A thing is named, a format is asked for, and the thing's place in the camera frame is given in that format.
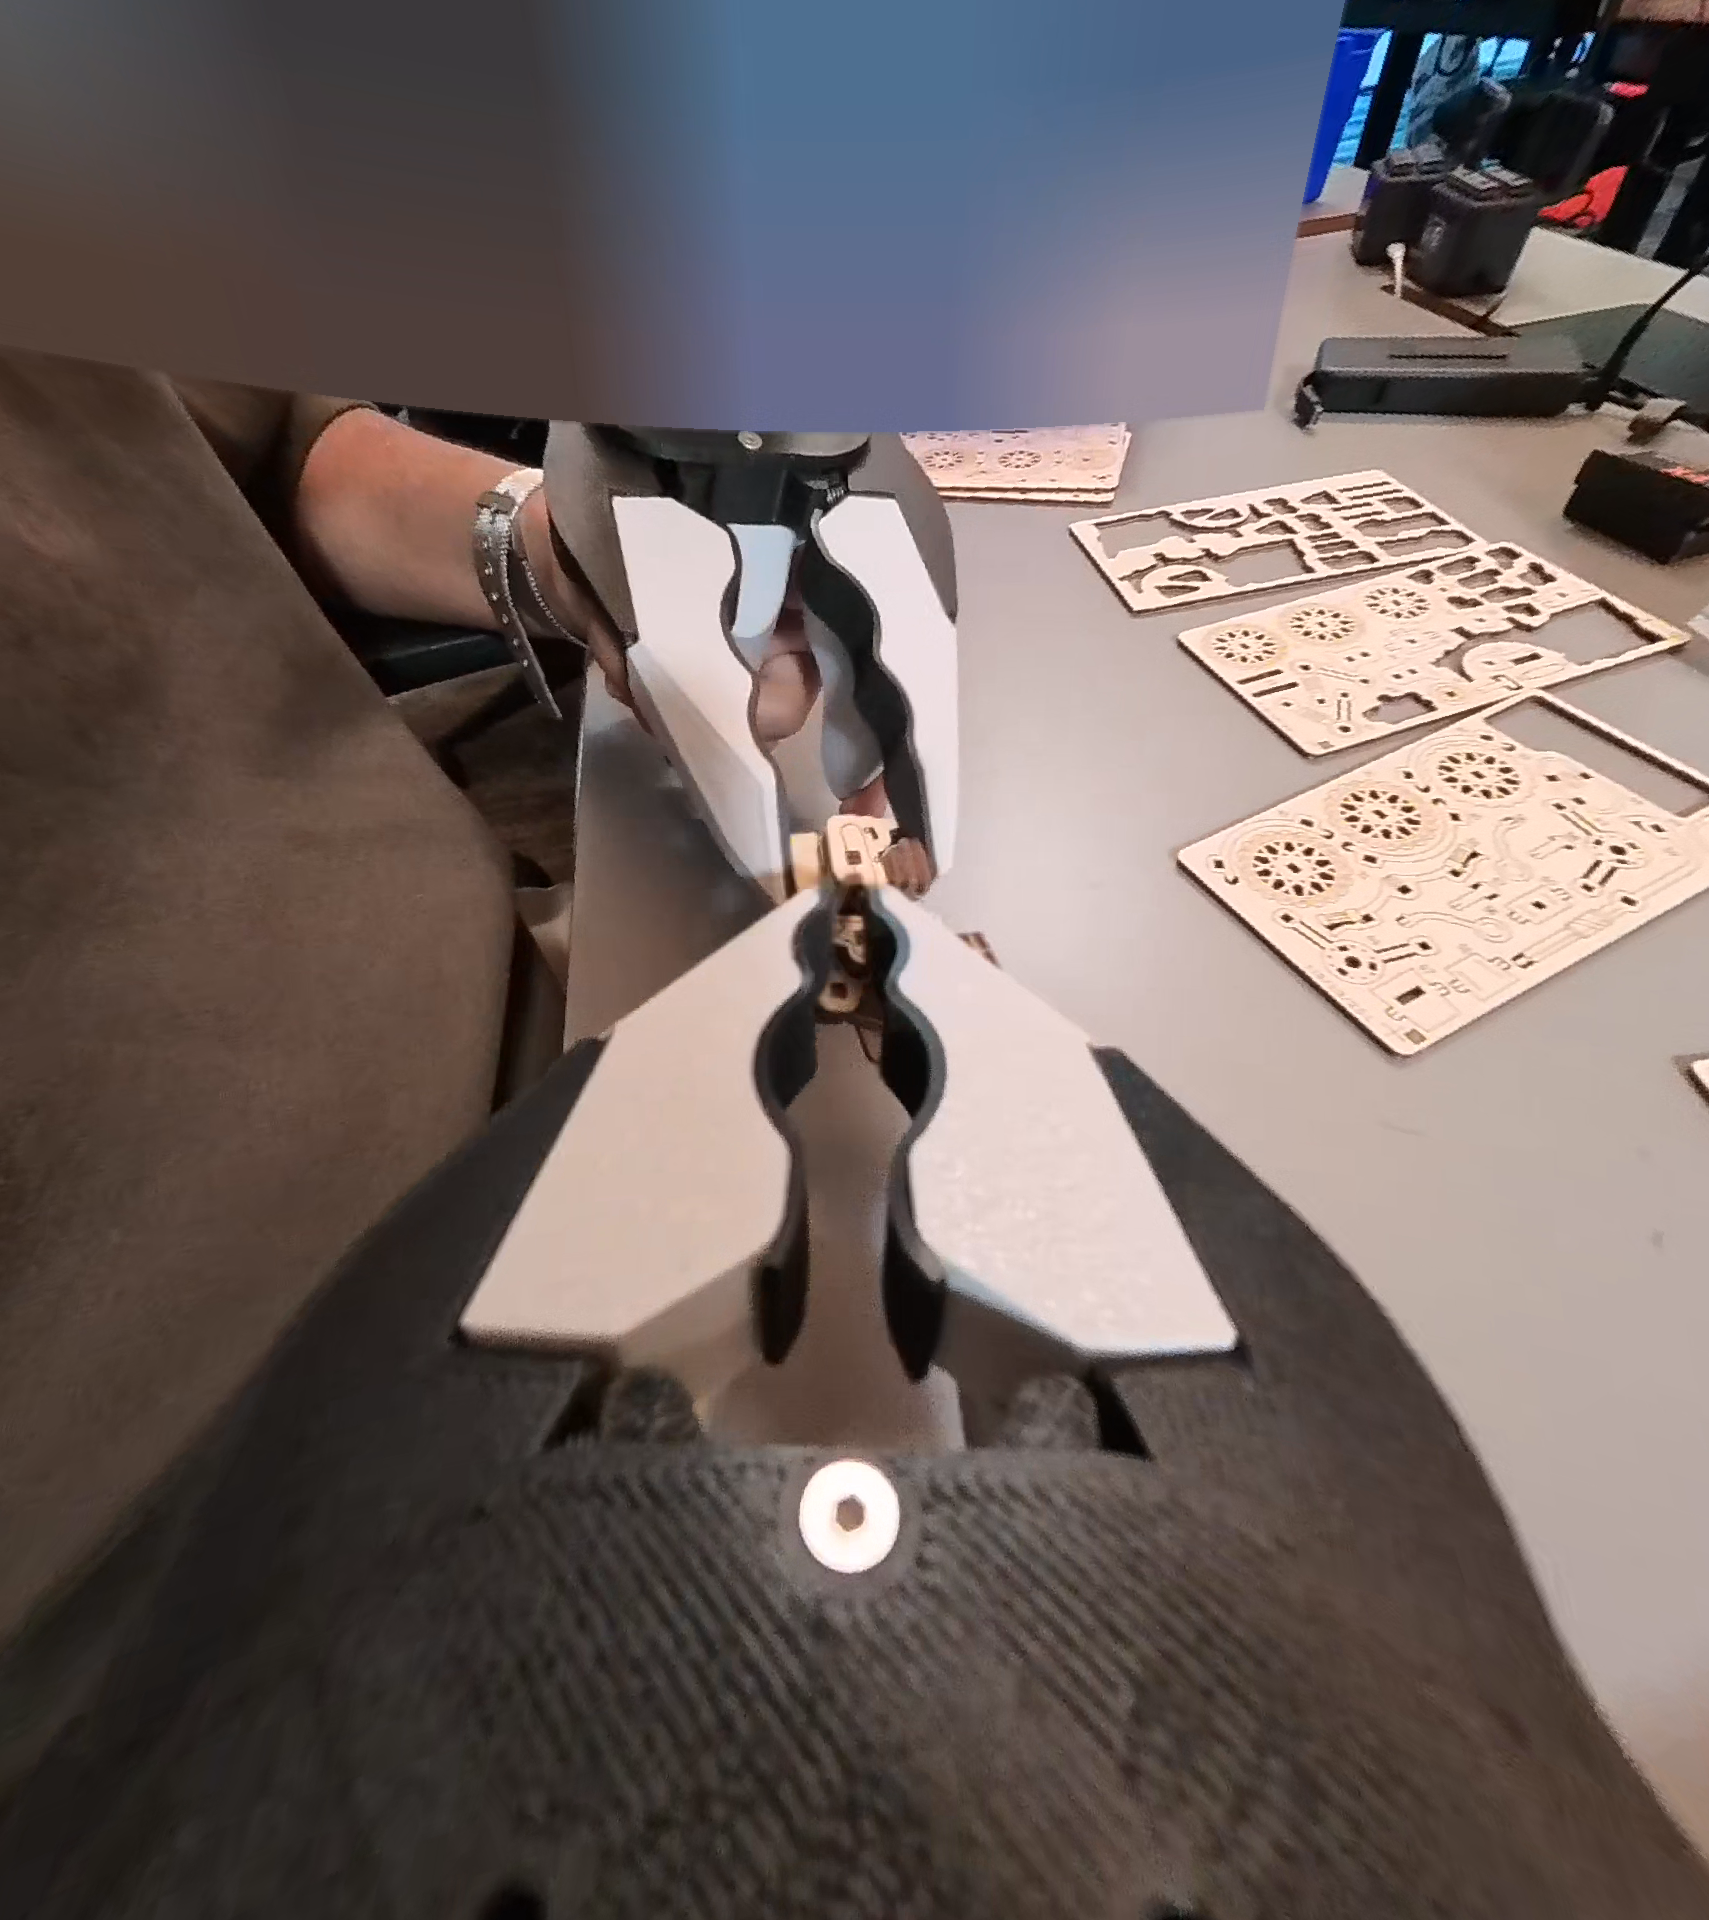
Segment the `stack of wooden sheets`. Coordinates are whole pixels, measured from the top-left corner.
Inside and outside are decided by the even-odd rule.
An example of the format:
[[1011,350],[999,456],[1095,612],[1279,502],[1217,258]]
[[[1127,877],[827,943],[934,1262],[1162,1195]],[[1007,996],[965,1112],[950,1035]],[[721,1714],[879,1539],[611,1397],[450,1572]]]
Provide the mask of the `stack of wooden sheets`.
[[905,451],[944,500],[1110,505],[1132,432],[1125,424],[1026,430],[924,430]]

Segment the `silver mesh wristwatch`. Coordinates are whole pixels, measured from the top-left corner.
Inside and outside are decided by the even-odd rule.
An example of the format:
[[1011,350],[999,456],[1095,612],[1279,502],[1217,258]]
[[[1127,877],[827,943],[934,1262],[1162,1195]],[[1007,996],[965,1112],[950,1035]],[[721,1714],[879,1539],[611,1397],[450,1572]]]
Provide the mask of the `silver mesh wristwatch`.
[[560,721],[557,689],[575,685],[592,661],[595,627],[565,549],[552,537],[541,469],[512,469],[481,494],[473,563],[531,704]]

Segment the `person's left forearm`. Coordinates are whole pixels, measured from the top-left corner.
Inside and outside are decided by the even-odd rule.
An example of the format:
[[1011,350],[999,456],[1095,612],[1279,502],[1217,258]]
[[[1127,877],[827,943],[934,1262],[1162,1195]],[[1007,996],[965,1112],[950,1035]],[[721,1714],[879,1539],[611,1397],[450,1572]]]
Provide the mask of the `person's left forearm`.
[[503,459],[350,408],[319,435],[297,479],[292,557],[331,607],[488,628],[474,524],[482,497],[512,475]]

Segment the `wooden puzzle sheet small gears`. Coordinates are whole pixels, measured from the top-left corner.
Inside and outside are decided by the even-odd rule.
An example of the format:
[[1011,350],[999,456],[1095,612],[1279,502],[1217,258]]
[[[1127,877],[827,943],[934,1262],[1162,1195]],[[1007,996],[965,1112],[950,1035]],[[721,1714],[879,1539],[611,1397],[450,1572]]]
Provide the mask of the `wooden puzzle sheet small gears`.
[[1335,757],[1687,645],[1504,540],[1189,628],[1179,646],[1303,757]]

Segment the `black power adapter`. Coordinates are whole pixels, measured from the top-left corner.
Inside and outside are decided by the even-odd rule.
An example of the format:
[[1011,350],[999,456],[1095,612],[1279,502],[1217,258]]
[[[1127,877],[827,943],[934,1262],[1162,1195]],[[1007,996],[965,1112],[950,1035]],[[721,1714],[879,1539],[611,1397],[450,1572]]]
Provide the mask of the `black power adapter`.
[[1326,338],[1296,388],[1301,430],[1322,419],[1556,421],[1586,395],[1572,342],[1513,338]]

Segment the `person's brown shirt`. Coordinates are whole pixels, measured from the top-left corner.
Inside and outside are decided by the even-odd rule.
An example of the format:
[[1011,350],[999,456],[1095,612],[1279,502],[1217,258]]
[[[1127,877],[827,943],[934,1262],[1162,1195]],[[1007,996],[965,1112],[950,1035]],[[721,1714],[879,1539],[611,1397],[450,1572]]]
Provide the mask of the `person's brown shirt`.
[[290,549],[358,408],[419,429],[0,346],[0,1802],[205,1434],[511,1058],[508,852]]

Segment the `small black box red label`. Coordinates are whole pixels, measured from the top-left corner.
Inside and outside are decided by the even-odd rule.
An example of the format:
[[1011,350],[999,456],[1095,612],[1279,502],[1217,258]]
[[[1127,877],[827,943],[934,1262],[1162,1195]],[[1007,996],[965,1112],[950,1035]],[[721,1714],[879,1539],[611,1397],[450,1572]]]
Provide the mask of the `small black box red label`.
[[1657,451],[1594,451],[1567,523],[1652,564],[1709,559],[1709,469]]

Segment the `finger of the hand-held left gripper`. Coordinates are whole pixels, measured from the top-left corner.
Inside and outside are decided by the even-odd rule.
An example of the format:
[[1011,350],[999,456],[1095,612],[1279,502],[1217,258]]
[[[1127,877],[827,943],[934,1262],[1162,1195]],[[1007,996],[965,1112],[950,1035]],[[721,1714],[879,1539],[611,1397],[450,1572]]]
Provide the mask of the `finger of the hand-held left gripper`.
[[880,785],[893,882],[923,899],[956,857],[963,797],[958,628],[889,494],[813,517],[798,594],[821,678],[821,766],[848,801]]
[[602,426],[552,426],[545,455],[557,546],[624,645],[636,715],[734,873],[780,902],[784,797],[732,634],[745,563],[714,515],[723,469]]

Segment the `black battery charger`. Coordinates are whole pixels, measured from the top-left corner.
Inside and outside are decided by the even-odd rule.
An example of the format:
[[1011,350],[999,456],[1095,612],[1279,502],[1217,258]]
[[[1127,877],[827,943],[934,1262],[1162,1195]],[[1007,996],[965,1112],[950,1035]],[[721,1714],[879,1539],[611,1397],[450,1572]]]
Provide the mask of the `black battery charger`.
[[1547,194],[1495,163],[1459,164],[1443,148],[1396,151],[1368,170],[1350,257],[1448,300],[1507,291]]

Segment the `person's left hand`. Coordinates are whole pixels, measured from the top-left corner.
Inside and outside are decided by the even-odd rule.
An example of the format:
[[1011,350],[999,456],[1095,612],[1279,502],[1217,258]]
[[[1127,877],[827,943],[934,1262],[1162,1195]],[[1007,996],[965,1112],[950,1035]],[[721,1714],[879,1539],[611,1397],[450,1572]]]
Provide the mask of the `person's left hand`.
[[889,789],[890,734],[857,702],[857,671],[840,641],[816,616],[790,600],[767,637],[756,641],[751,725],[765,751],[802,733],[811,715],[821,715],[821,781],[833,792],[839,814],[890,822],[893,841],[883,855],[889,882],[911,901],[923,901],[937,862],[923,835],[906,825]]

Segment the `brown wooden model assembly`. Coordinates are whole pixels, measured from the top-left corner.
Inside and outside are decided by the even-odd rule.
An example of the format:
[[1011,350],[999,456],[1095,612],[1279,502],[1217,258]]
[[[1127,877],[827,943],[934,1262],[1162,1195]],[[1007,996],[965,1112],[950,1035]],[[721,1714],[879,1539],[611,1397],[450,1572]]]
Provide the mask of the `brown wooden model assembly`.
[[906,934],[874,901],[909,870],[902,836],[863,814],[834,814],[789,845],[795,901],[804,906],[789,957],[813,998],[813,1021],[852,1031],[870,1066],[883,1063]]

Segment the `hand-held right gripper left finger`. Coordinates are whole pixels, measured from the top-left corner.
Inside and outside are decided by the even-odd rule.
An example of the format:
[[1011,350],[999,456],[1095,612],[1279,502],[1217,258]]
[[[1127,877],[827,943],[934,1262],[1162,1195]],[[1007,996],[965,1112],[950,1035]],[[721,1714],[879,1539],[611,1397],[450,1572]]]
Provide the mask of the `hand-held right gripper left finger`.
[[793,1351],[811,1233],[789,1106],[814,1076],[833,906],[796,894],[565,1065],[560,1131],[460,1313],[478,1347],[662,1374]]

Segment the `wooden puzzle sheet mostly emptied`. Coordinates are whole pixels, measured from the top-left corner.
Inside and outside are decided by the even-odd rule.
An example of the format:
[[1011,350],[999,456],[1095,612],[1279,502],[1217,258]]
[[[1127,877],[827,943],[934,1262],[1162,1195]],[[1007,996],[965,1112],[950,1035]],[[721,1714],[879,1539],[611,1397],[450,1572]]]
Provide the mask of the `wooden puzzle sheet mostly emptied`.
[[1362,578],[1477,540],[1378,469],[1083,519],[1068,537],[1135,614]]

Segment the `wooden puzzle sheet large gears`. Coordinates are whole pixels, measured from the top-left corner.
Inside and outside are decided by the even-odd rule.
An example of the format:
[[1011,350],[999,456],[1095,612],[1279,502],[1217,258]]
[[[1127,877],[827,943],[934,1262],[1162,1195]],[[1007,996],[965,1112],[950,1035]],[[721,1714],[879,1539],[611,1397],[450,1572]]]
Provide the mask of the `wooden puzzle sheet large gears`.
[[1709,774],[1523,695],[1174,852],[1374,1045],[1415,1058],[1709,893]]

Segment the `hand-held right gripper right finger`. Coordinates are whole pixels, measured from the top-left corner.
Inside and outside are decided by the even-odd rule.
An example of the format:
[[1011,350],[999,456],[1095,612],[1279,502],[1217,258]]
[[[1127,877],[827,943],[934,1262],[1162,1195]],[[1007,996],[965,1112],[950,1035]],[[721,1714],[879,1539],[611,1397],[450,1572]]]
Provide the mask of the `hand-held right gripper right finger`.
[[883,1307],[911,1380],[1227,1357],[1238,1332],[1081,1026],[900,893],[870,893]]

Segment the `blue plastic bin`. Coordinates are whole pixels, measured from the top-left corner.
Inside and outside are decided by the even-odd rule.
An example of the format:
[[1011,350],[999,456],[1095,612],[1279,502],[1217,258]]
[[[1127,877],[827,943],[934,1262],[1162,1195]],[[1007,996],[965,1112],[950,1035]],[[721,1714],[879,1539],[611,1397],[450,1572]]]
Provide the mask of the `blue plastic bin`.
[[1385,32],[1380,28],[1343,28],[1337,37],[1320,117],[1310,148],[1308,186],[1305,198],[1310,202],[1320,196],[1322,180],[1337,160],[1337,152],[1346,132],[1346,122],[1354,111],[1360,87],[1368,79],[1377,48]]

